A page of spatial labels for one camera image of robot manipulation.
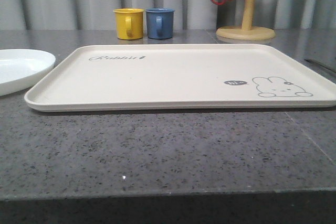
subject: wooden base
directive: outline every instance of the wooden base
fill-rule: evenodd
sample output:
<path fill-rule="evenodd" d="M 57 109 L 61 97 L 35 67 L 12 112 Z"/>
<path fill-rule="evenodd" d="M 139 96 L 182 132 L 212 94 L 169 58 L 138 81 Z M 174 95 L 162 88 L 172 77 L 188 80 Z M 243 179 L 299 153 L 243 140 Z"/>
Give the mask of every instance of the wooden base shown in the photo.
<path fill-rule="evenodd" d="M 275 37 L 272 29 L 253 26 L 251 30 L 244 31 L 239 26 L 224 26 L 217 30 L 218 37 L 240 40 L 267 40 Z"/>

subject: yellow mug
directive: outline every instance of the yellow mug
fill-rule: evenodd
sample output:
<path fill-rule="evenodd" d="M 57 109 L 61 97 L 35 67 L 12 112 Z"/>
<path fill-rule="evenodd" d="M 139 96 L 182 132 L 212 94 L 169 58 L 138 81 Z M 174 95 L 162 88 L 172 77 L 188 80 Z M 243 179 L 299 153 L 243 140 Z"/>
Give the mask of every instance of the yellow mug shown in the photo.
<path fill-rule="evenodd" d="M 119 39 L 141 39 L 143 37 L 143 9 L 122 8 L 113 11 L 116 14 Z"/>

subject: mug handle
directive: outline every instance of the mug handle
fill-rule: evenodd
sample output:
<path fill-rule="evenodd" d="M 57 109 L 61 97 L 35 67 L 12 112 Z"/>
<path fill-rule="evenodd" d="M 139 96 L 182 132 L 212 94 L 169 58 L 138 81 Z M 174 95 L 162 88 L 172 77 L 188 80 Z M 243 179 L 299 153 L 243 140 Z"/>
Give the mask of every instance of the mug handle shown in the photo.
<path fill-rule="evenodd" d="M 156 32 L 157 32 L 157 35 L 162 36 L 162 17 L 161 16 L 156 17 Z"/>
<path fill-rule="evenodd" d="M 226 0 L 222 0 L 221 2 L 217 2 L 215 0 L 211 0 L 211 2 L 214 3 L 214 4 L 216 4 L 216 5 L 223 5 L 226 2 Z"/>
<path fill-rule="evenodd" d="M 132 36 L 132 18 L 127 16 L 125 18 L 125 24 L 127 36 Z"/>

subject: white plate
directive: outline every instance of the white plate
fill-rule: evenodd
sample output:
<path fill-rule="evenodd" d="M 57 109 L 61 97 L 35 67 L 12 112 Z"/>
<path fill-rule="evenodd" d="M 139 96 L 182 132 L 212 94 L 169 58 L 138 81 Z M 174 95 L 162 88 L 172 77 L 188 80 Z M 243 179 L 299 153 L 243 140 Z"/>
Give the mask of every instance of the white plate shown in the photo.
<path fill-rule="evenodd" d="M 53 67 L 55 56 L 32 49 L 0 50 L 0 95 L 35 85 Z"/>
<path fill-rule="evenodd" d="M 41 111 L 336 105 L 336 84 L 263 45 L 75 50 L 25 95 Z"/>

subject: countertop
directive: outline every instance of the countertop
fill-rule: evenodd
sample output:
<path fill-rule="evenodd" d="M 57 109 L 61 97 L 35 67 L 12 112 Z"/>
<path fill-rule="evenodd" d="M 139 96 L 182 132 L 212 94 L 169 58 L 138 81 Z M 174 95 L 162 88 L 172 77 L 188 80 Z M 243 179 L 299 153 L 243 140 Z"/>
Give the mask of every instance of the countertop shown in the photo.
<path fill-rule="evenodd" d="M 336 30 L 276 30 L 268 45 L 304 58 L 336 55 Z M 0 31 L 0 49 L 215 44 L 214 30 L 168 40 L 115 31 Z M 0 97 L 0 200 L 336 190 L 336 109 L 199 109 L 43 113 L 28 89 Z"/>

